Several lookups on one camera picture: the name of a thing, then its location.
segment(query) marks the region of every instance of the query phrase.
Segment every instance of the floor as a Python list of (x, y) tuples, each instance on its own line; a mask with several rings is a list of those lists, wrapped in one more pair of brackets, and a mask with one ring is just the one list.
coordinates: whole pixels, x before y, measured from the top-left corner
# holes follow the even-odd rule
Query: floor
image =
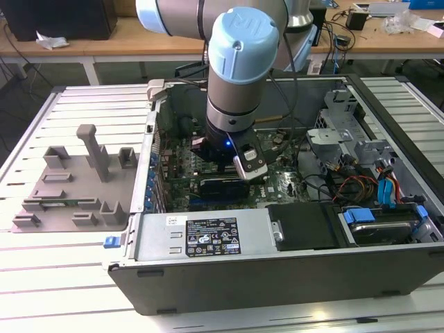
[[(381, 76), (382, 64), (383, 62), (379, 60), (354, 61), (352, 65), (344, 66), (342, 73), (355, 73), (361, 77)], [(388, 73), (390, 76), (397, 75), (394, 69), (399, 64), (400, 61), (395, 62), (391, 72)], [(147, 63), (148, 79), (172, 77), (174, 69), (180, 65), (184, 63)], [(137, 63), (99, 64), (97, 69), (105, 85), (146, 82), (146, 79), (140, 77)], [(81, 65), (41, 65), (40, 72), (55, 86), (88, 85)], [(332, 73), (330, 64), (326, 66), (324, 73)], [(431, 68), (422, 60), (414, 60), (406, 65), (403, 75), (436, 105), (441, 105), (444, 99), (444, 76), (439, 76), (437, 69)], [(50, 91), (51, 88), (36, 75), (32, 67), (28, 68), (28, 79), (18, 82), (13, 78), (9, 84), (0, 89), (0, 165), (6, 160), (8, 151), (14, 148)]]

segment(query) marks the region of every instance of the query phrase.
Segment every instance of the metal workbench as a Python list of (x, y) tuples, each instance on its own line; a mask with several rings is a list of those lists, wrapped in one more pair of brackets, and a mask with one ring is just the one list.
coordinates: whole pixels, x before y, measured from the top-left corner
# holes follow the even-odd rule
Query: metal workbench
[[(443, 174), (444, 121), (439, 110), (409, 83), (394, 78), (364, 82)], [(97, 141), (108, 153), (122, 146), (139, 153), (146, 104), (146, 85), (54, 92), (0, 169), (0, 332), (207, 332), (244, 327), (256, 328), (242, 332), (444, 332), (444, 274), (410, 296), (143, 317), (109, 278), (106, 264), (102, 267), (121, 251), (103, 249), (103, 240), (112, 233), (9, 232), (23, 198), (45, 168), (42, 156), (48, 146), (64, 145), (68, 154), (84, 155), (76, 129), (94, 123)], [(383, 138), (377, 125), (367, 122)]]

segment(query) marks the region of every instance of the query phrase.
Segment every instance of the desk leg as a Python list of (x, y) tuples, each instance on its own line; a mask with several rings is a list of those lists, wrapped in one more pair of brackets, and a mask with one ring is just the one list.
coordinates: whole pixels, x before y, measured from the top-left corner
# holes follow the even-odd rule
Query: desk leg
[(390, 68), (393, 65), (394, 60), (386, 60), (385, 63), (382, 65), (381, 74), (388, 74), (390, 71)]
[(84, 62), (83, 68), (85, 68), (86, 76), (88, 77), (88, 81), (90, 85), (100, 85), (99, 77), (97, 76), (96, 67), (94, 63)]
[(321, 74), (322, 63), (325, 57), (319, 57), (318, 55), (313, 55), (308, 66), (308, 75), (319, 75)]
[(28, 78), (28, 74), (26, 74), (22, 64), (9, 64), (9, 67), (20, 80), (26, 80)]
[(148, 74), (146, 73), (145, 62), (144, 61), (140, 61), (139, 62), (139, 67), (140, 67), (140, 75), (142, 76), (142, 78), (148, 78)]

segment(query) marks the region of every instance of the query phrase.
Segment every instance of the white paper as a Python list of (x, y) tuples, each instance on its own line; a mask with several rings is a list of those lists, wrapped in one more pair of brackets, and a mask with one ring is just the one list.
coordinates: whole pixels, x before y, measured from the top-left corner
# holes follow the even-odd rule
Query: white paper
[(412, 23), (410, 27), (416, 30), (427, 31), (429, 30), (430, 26), (434, 25), (435, 23), (436, 21), (433, 19), (423, 19), (420, 17), (414, 23)]
[(52, 50), (57, 47), (69, 46), (68, 41), (64, 37), (52, 38), (40, 35), (38, 31), (36, 31), (36, 33), (37, 39), (35, 40), (35, 42), (40, 46), (43, 46), (45, 49)]

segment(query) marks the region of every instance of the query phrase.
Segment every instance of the black box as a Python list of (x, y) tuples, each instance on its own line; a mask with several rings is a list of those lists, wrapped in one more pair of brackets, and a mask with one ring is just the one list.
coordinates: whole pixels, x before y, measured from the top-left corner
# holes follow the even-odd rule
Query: black box
[(117, 24), (113, 0), (0, 0), (17, 40), (48, 37), (107, 40)]
[(350, 30), (358, 30), (361, 31), (364, 28), (364, 25), (366, 24), (368, 17), (368, 12), (354, 12), (350, 11), (348, 13), (347, 22), (345, 23), (345, 26), (349, 28)]
[(321, 0), (311, 0), (309, 9), (311, 14), (313, 15), (313, 24), (318, 27), (316, 36), (314, 36), (313, 46), (318, 46), (319, 38), (321, 38), (322, 33), (322, 25), (325, 21), (325, 13), (327, 12), (327, 7), (325, 7)]

